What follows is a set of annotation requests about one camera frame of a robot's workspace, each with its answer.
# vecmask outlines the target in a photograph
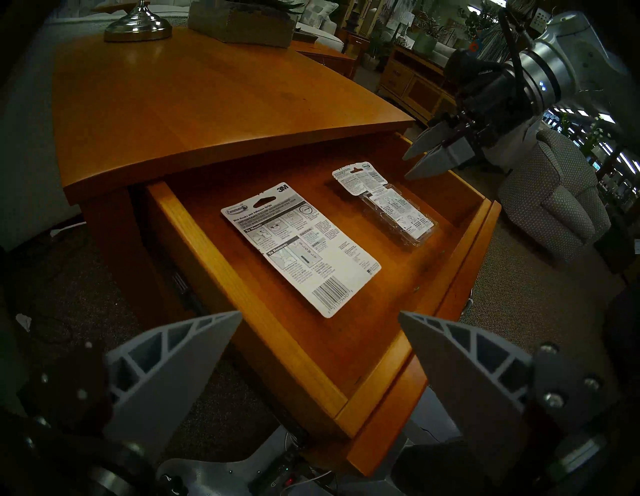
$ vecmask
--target command logo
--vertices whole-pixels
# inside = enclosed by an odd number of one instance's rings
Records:
[[[240,212],[244,212],[245,210],[247,210],[247,207],[245,204],[242,205],[238,205],[237,207],[232,207],[230,209],[227,210],[227,214],[228,215],[235,215],[235,214],[239,214]]]

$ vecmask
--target wooden dresser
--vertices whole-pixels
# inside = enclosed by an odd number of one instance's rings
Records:
[[[397,102],[427,124],[442,112],[454,113],[457,89],[445,80],[442,67],[396,45],[380,78],[378,94]]]
[[[413,119],[288,50],[224,44],[186,28],[158,42],[61,45],[52,113],[58,166],[140,325],[237,309],[232,345],[310,438],[320,467],[372,474],[426,385],[400,310],[456,320],[500,205],[452,172],[408,182]],[[437,221],[404,245],[332,171],[370,161]],[[286,181],[367,250],[380,271],[324,318],[221,215]]]

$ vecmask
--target lamp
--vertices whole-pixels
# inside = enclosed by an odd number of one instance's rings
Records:
[[[168,20],[152,13],[140,0],[131,12],[112,22],[104,30],[106,42],[143,42],[162,40],[171,36],[172,26]]]

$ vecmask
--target table leg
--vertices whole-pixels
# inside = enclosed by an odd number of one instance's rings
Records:
[[[143,329],[170,322],[129,191],[116,189],[80,205],[98,249]]]

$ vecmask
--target armchair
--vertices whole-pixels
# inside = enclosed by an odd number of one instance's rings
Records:
[[[507,217],[555,257],[575,258],[611,227],[595,171],[572,141],[551,129],[498,190]]]

